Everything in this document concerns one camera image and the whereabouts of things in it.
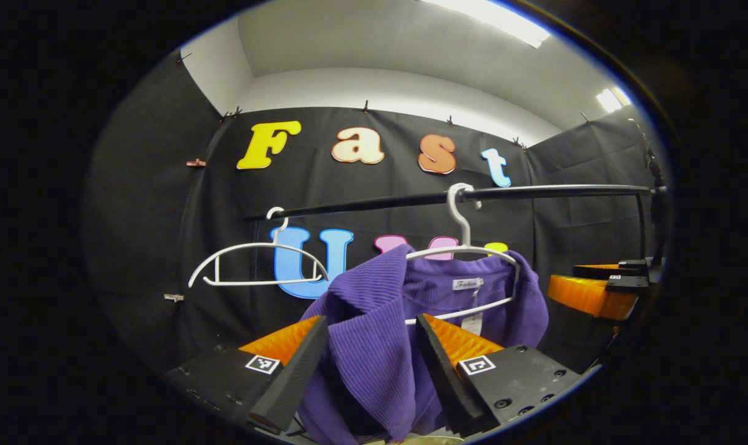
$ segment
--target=hanger hook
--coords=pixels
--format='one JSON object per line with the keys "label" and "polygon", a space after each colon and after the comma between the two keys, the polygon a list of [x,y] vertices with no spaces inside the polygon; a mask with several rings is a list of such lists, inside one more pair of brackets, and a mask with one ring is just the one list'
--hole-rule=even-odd
{"label": "hanger hook", "polygon": [[[272,214],[276,211],[283,211],[284,209],[282,206],[273,206],[273,208],[269,209],[267,212],[267,219],[272,219]],[[275,231],[275,234],[272,236],[272,244],[277,244],[277,236],[280,234],[280,232],[284,231],[286,227],[288,226],[288,217],[283,218],[283,225],[278,228],[278,230]]]}
{"label": "hanger hook", "polygon": [[[456,220],[459,225],[461,225],[461,245],[470,246],[470,223],[465,219],[464,216],[459,213],[458,208],[456,208],[456,195],[459,194],[461,190],[467,190],[469,192],[472,192],[475,190],[472,185],[470,184],[464,184],[464,183],[458,183],[451,185],[448,189],[448,208],[450,210],[450,216],[453,217],[453,219]],[[481,201],[476,201],[476,208],[481,208]]]}

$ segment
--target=purple ribbed garment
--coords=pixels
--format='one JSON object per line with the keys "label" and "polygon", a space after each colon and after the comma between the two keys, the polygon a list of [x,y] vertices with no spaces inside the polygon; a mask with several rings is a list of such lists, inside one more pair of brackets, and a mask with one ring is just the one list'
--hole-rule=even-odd
{"label": "purple ribbed garment", "polygon": [[[306,431],[322,445],[403,440],[445,426],[442,406],[405,319],[483,306],[510,296],[515,268],[498,256],[475,261],[406,260],[400,245],[332,281],[302,319],[327,316],[329,345],[298,409]],[[549,321],[538,276],[524,258],[517,298],[483,312],[481,336],[504,347],[535,347]],[[483,278],[473,289],[453,290],[454,279]],[[447,321],[461,326],[462,318]]]}

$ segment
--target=plastic hanger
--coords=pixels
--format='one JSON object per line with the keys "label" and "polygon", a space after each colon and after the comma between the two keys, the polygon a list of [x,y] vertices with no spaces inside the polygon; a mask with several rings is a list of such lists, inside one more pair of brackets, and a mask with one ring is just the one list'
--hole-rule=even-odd
{"label": "plastic hanger", "polygon": [[[417,252],[408,253],[407,254],[407,260],[413,260],[415,258],[421,258],[423,256],[429,256],[429,255],[435,255],[437,253],[484,253],[487,255],[493,255],[493,256],[499,256],[503,258],[504,260],[508,261],[510,264],[514,265],[515,267],[515,275],[514,275],[514,289],[511,291],[511,296],[496,302],[491,302],[490,304],[485,304],[484,306],[480,307],[473,307],[471,309],[466,310],[460,310],[458,312],[452,312],[452,313],[444,313],[443,315],[437,315],[435,318],[438,318],[440,320],[447,320],[448,318],[456,318],[456,316],[463,316],[463,315],[470,315],[470,313],[478,313],[487,309],[490,309],[492,307],[497,307],[500,305],[503,305],[509,301],[512,301],[514,297],[516,296],[516,290],[517,290],[517,282],[519,282],[519,274],[521,271],[521,267],[517,260],[515,260],[513,257],[507,255],[506,253],[502,253],[498,250],[492,250],[491,248],[485,248],[485,247],[476,247],[471,245],[470,243],[470,224],[465,219],[464,216],[459,213],[458,209],[456,209],[456,195],[460,190],[467,190],[472,192],[474,190],[472,185],[464,184],[464,183],[458,183],[451,185],[448,189],[448,209],[450,210],[450,215],[453,217],[453,219],[456,220],[459,225],[461,225],[461,245],[456,245],[453,247],[439,247],[439,248],[427,248],[427,250],[419,250]],[[481,201],[476,201],[476,208],[481,208]],[[406,324],[415,324],[416,319],[410,318],[410,320],[405,321]]]}
{"label": "plastic hanger", "polygon": [[[272,218],[272,214],[276,211],[282,211],[283,208],[279,208],[278,206],[275,206],[274,208],[269,209],[269,212],[267,212],[267,219]],[[187,287],[193,287],[193,282],[195,281],[196,277],[198,277],[198,273],[203,270],[206,265],[208,265],[212,260],[215,261],[215,279],[208,279],[207,277],[204,277],[204,281],[207,282],[207,284],[210,284],[212,286],[263,286],[266,284],[289,284],[290,282],[311,282],[311,281],[320,281],[322,279],[322,275],[316,275],[316,268],[320,268],[322,270],[323,276],[329,277],[329,273],[327,273],[327,270],[325,269],[322,262],[320,262],[316,256],[312,256],[310,253],[307,253],[304,250],[300,250],[300,248],[292,247],[291,245],[282,245],[277,243],[277,236],[282,232],[286,227],[288,226],[288,218],[284,218],[283,225],[280,226],[275,231],[275,234],[272,236],[272,242],[250,242],[247,244],[239,244],[239,245],[233,245],[227,248],[224,248],[223,250],[219,250],[212,254],[212,256],[208,257],[204,260],[204,262],[199,265],[195,271],[193,272],[193,275],[190,276],[190,282],[187,284]],[[286,248],[286,250],[294,250],[295,252],[300,252],[306,257],[309,257],[310,259],[314,260],[314,276],[312,278],[305,278],[305,279],[283,279],[282,281],[221,281],[221,255],[227,252],[230,252],[232,250],[238,250],[239,248],[249,248],[249,247],[273,247],[273,248]]]}

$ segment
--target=clothes rack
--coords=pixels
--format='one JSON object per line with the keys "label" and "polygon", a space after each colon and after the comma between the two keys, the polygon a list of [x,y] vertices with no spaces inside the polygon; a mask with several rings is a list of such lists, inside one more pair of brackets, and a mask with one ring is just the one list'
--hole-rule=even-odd
{"label": "clothes rack", "polygon": [[[526,200],[534,198],[559,197],[636,197],[640,224],[640,257],[645,257],[645,215],[642,209],[642,196],[655,194],[654,189],[638,185],[530,185],[525,187],[506,187],[492,189],[475,189],[472,192],[461,191],[456,195],[459,202],[479,200]],[[405,195],[405,197],[374,198],[371,200],[351,201],[339,205],[312,206],[312,208],[294,208],[275,211],[270,219],[306,216],[310,214],[332,214],[347,211],[380,210],[399,208],[399,206],[442,205],[447,203],[447,193],[425,193]],[[245,220],[267,219],[266,214],[248,216]]]}

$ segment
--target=white ceiling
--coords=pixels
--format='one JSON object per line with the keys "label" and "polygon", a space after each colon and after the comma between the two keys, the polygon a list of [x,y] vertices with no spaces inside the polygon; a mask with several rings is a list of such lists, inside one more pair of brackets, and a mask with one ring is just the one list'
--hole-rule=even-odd
{"label": "white ceiling", "polygon": [[272,0],[239,16],[256,77],[360,67],[441,78],[517,104],[560,129],[596,119],[616,81],[557,36],[533,48],[477,20],[416,0]]}

